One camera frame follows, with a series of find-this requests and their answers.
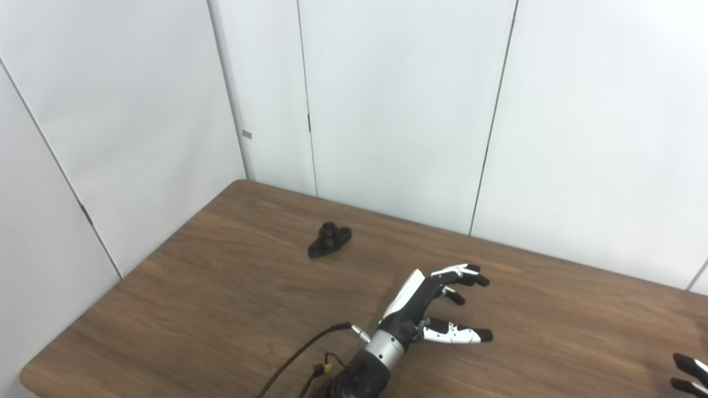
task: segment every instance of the black forearm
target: black forearm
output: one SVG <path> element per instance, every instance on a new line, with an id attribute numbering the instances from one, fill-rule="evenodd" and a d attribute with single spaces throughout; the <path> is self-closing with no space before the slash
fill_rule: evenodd
<path id="1" fill-rule="evenodd" d="M 325 390 L 326 398 L 376 398 L 389 384 L 391 372 L 364 349 L 359 350 L 345 369 Z"/>

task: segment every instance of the black cable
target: black cable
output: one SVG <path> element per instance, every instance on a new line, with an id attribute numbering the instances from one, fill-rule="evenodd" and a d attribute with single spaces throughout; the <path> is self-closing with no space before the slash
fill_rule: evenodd
<path id="1" fill-rule="evenodd" d="M 309 386 L 312 384 L 312 380 L 314 380 L 315 377 L 317 377 L 317 372 L 313 372 L 310 377 L 307 378 L 307 382 L 304 386 L 302 386 L 302 390 L 300 390 L 300 395 L 298 395 L 297 398 L 303 398 L 305 394 L 307 394 L 307 390 L 309 390 Z"/>
<path id="2" fill-rule="evenodd" d="M 346 365 L 344 365 L 344 362 L 343 362 L 341 359 L 339 359 L 339 357 L 337 356 L 337 354 L 335 354 L 335 353 L 330 353 L 330 352 L 324 353 L 324 363 L 325 363 L 325 365 L 326 365 L 327 363 L 329 363 L 329 356 L 333 356 L 334 359 L 336 359 L 337 362 L 339 362 L 339 365 L 340 365 L 342 368 L 346 368 Z"/>
<path id="3" fill-rule="evenodd" d="M 263 398 L 263 395 L 266 394 L 266 391 L 268 391 L 268 388 L 270 388 L 270 386 L 273 384 L 273 382 L 275 382 L 275 379 L 277 379 L 278 376 L 280 376 L 280 374 L 285 370 L 285 368 L 287 368 L 300 354 L 302 354 L 305 350 L 307 350 L 307 348 L 310 347 L 315 341 L 318 341 L 319 339 L 322 338 L 322 336 L 324 336 L 326 334 L 330 334 L 333 331 L 350 329 L 351 327 L 352 327 L 351 323 L 345 322 L 343 324 L 332 325 L 332 326 L 328 327 L 327 329 L 324 329 L 323 331 L 319 332 L 315 337 L 310 339 L 310 341 L 306 342 L 304 346 L 300 347 L 300 349 L 297 350 L 297 352 L 292 354 L 290 359 L 286 360 L 285 363 L 283 363 L 282 366 L 280 366 L 280 368 L 278 370 L 276 370 L 275 373 L 273 373 L 273 376 L 271 376 L 269 381 L 265 384 L 265 386 L 263 386 L 263 389 L 261 390 L 261 392 L 259 392 L 258 395 L 256 395 L 256 398 Z"/>

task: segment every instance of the black plastic part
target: black plastic part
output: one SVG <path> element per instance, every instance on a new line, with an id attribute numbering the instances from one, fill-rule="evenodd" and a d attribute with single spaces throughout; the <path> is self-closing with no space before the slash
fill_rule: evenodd
<path id="1" fill-rule="evenodd" d="M 494 334 L 489 329 L 472 328 L 472 330 L 474 330 L 474 333 L 477 333 L 479 338 L 482 340 L 482 343 L 488 343 L 489 341 L 494 340 Z"/>
<path id="2" fill-rule="evenodd" d="M 429 320 L 428 329 L 436 331 L 439 334 L 447 334 L 450 331 L 450 323 L 448 321 L 433 317 L 430 317 Z"/>
<path id="3" fill-rule="evenodd" d="M 461 294 L 459 294 L 458 292 L 450 292 L 450 291 L 447 291 L 447 292 L 445 293 L 445 296 L 447 296 L 447 298 L 449 298 L 450 300 L 452 300 L 452 302 L 454 302 L 454 303 L 457 304 L 457 305 L 464 305 L 465 302 L 467 302 L 467 301 L 464 299 L 464 297 L 463 297 Z"/>
<path id="4" fill-rule="evenodd" d="M 681 380 L 681 379 L 677 379 L 676 377 L 672 377 L 671 378 L 671 387 L 674 387 L 679 391 L 693 394 L 693 385 L 688 380 Z"/>
<path id="5" fill-rule="evenodd" d="M 325 222 L 319 229 L 317 240 L 307 247 L 307 255 L 310 258 L 320 258 L 332 254 L 341 249 L 349 239 L 352 239 L 351 228 L 339 228 L 332 221 Z"/>

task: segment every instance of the wall seam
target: wall seam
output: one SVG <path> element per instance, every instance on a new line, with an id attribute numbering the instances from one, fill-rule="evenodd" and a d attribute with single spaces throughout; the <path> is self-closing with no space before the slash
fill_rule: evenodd
<path id="1" fill-rule="evenodd" d="M 42 138 L 42 141 L 44 141 L 45 145 L 47 146 L 49 153 L 52 155 L 52 159 L 54 159 L 54 162 L 56 163 L 57 167 L 59 168 L 59 171 L 62 173 L 64 180 L 67 182 L 67 185 L 69 186 L 69 190 L 71 190 L 72 195 L 74 195 L 74 199 L 78 203 L 79 209 L 82 212 L 84 212 L 85 215 L 87 215 L 88 213 L 85 211 L 84 204 L 79 199 L 79 195 L 76 193 L 76 190 L 74 189 L 74 186 L 72 185 L 72 182 L 69 180 L 69 177 L 67 176 L 67 173 L 64 171 L 62 164 L 59 163 L 59 159 L 57 158 L 57 155 L 54 153 L 54 151 L 52 150 L 52 147 L 49 145 L 49 141 L 47 141 L 47 137 L 45 136 L 44 132 L 40 128 L 40 125 L 37 122 L 37 119 L 35 118 L 34 113 L 32 113 L 30 106 L 27 104 L 27 101 L 25 101 L 25 97 L 20 92 L 20 89 L 18 88 L 17 83 L 15 82 L 15 79 L 13 79 L 12 74 L 10 73 L 10 69 L 8 69 L 8 67 L 5 65 L 5 61 L 3 61 L 2 57 L 0 57 L 0 67 L 2 67 L 2 69 L 7 74 L 8 79 L 10 79 L 10 84 L 12 84 L 12 87 L 15 89 L 15 92 L 17 93 L 18 97 L 20 98 L 20 101 L 22 101 L 22 105 L 25 107 L 27 114 L 30 116 L 32 123 L 34 124 L 37 131 L 40 133 L 40 137 Z M 100 234 L 98 233 L 96 226 L 93 224 L 92 221 L 89 221 L 89 218 L 86 219 L 86 222 L 88 222 L 88 224 L 91 226 L 93 233 L 96 235 L 96 238 L 98 239 L 98 243 L 101 244 L 103 251 L 105 252 L 106 256 L 108 257 L 110 264 L 113 266 L 113 269 L 118 274 L 118 277 L 122 280 L 123 275 L 120 273 L 118 266 L 115 265 L 115 261 L 113 260 L 113 257 L 110 255 L 110 252 L 108 251 L 108 247 L 106 247 L 105 242 L 103 241 Z"/>
<path id="2" fill-rule="evenodd" d="M 235 94 L 232 91 L 232 79 L 229 75 L 228 68 L 226 65 L 226 52 L 225 46 L 219 39 L 219 31 L 217 29 L 216 15 L 214 11 L 214 5 L 212 4 L 214 0 L 207 0 L 207 9 L 209 10 L 209 19 L 212 23 L 212 30 L 214 31 L 214 41 L 217 45 L 217 54 L 219 55 L 219 63 L 222 68 L 222 75 L 224 77 L 224 85 L 226 86 L 226 95 L 229 98 L 229 107 L 231 108 L 231 116 L 234 120 L 234 129 L 236 130 L 236 140 L 239 142 L 239 151 L 241 151 L 241 161 L 244 163 L 244 172 L 246 173 L 246 179 L 253 180 L 253 176 L 249 171 L 249 164 L 246 160 L 246 150 L 244 149 L 244 140 L 241 138 L 241 133 L 239 133 L 239 119 L 236 116 L 236 100 Z"/>
<path id="3" fill-rule="evenodd" d="M 486 148 L 484 149 L 484 160 L 482 160 L 482 170 L 479 172 L 479 183 L 477 185 L 477 195 L 474 198 L 474 207 L 472 208 L 472 220 L 469 222 L 469 236 L 472 235 L 472 227 L 474 226 L 474 216 L 477 214 L 477 205 L 479 204 L 479 193 L 482 189 L 482 179 L 484 178 L 484 168 L 486 167 L 487 154 L 489 153 L 489 142 L 491 142 L 491 133 L 494 129 L 494 120 L 496 119 L 496 110 L 499 105 L 499 96 L 501 95 L 501 85 L 504 82 L 504 72 L 506 71 L 506 60 L 509 58 L 509 47 L 511 46 L 511 36 L 514 33 L 514 24 L 516 22 L 516 11 L 519 9 L 519 0 L 514 4 L 514 14 L 511 17 L 511 27 L 509 27 L 509 37 L 506 41 L 506 51 L 504 52 L 504 63 L 501 65 L 501 75 L 499 76 L 499 86 L 496 89 L 496 99 L 494 100 L 494 110 L 491 114 L 491 123 L 489 125 L 489 134 L 487 135 Z"/>
<path id="4" fill-rule="evenodd" d="M 696 282 L 700 279 L 701 275 L 703 275 L 703 273 L 706 271 L 706 268 L 708 268 L 708 259 L 706 259 L 706 262 L 703 263 L 701 269 L 698 270 L 696 276 L 694 276 L 693 279 L 688 283 L 686 290 L 690 291 L 691 289 L 693 289 L 693 285 L 695 285 Z"/>
<path id="5" fill-rule="evenodd" d="M 305 83 L 305 102 L 307 104 L 307 126 L 310 134 L 310 153 L 312 154 L 312 178 L 314 179 L 314 195 L 319 198 L 317 190 L 317 171 L 314 165 L 314 143 L 312 140 L 312 119 L 309 112 L 309 91 L 307 89 L 307 68 L 305 67 L 305 46 L 302 39 L 302 19 L 300 18 L 300 0 L 297 0 L 297 27 L 300 32 L 300 52 L 302 53 L 302 77 Z"/>

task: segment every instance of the door hinge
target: door hinge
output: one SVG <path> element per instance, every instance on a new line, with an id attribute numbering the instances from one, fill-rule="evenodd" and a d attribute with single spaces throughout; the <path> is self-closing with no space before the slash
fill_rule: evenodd
<path id="1" fill-rule="evenodd" d="M 89 212 L 86 211 L 86 208 L 84 207 L 83 203 L 79 203 L 79 207 L 81 208 L 81 211 L 84 212 L 84 216 L 86 216 L 86 219 L 88 220 L 88 223 L 93 225 L 93 220 L 91 220 L 91 216 L 89 215 Z"/>

